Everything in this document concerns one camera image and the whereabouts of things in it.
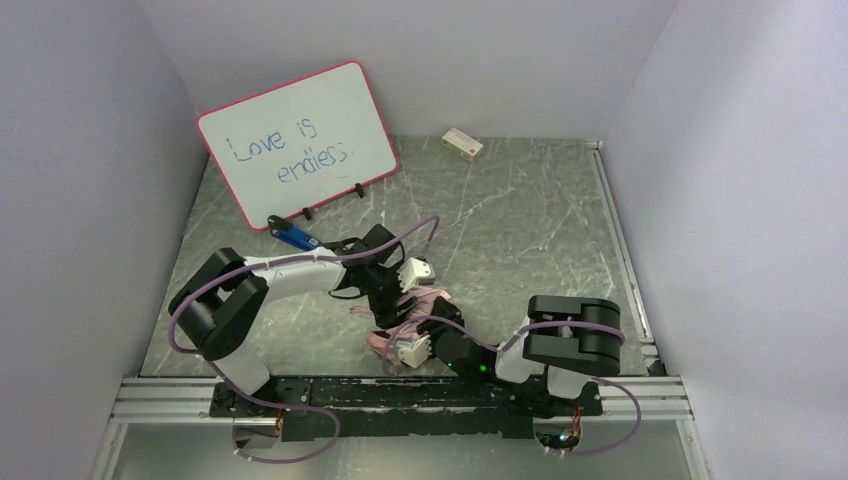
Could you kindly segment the pink and black folding umbrella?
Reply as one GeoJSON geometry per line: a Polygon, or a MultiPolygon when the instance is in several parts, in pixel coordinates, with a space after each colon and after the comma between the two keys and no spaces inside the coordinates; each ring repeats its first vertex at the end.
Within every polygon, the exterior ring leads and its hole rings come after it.
{"type": "Polygon", "coordinates": [[[410,319],[408,324],[388,330],[371,331],[365,335],[366,345],[375,354],[387,359],[394,366],[408,367],[397,358],[395,347],[401,340],[414,340],[427,335],[423,332],[423,322],[428,320],[424,319],[424,316],[430,316],[433,303],[435,301],[450,301],[453,303],[451,295],[446,290],[438,288],[415,286],[411,287],[407,294],[418,300],[418,306],[407,317],[407,319],[410,319]]]}

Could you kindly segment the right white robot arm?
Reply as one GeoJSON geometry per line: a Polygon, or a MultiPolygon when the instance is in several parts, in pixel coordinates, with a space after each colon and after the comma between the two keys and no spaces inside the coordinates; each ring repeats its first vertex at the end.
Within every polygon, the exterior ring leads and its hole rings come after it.
{"type": "Polygon", "coordinates": [[[547,394],[575,399],[594,377],[620,373],[621,309],[599,298],[535,295],[512,336],[475,340],[459,313],[428,318],[417,328],[433,354],[459,377],[481,384],[523,385],[539,377],[547,394]]]}

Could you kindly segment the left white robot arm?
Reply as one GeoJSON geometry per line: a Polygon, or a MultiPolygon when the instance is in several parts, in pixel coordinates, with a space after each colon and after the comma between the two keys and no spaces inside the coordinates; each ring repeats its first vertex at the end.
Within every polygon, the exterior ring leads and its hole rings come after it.
{"type": "Polygon", "coordinates": [[[366,297],[375,324],[398,326],[418,305],[400,280],[402,260],[391,263],[403,244],[383,225],[362,237],[325,243],[277,259],[247,257],[232,248],[212,254],[168,306],[171,331],[181,329],[193,352],[244,393],[277,400],[277,382],[247,336],[261,308],[311,292],[341,298],[352,289],[366,297]]]}

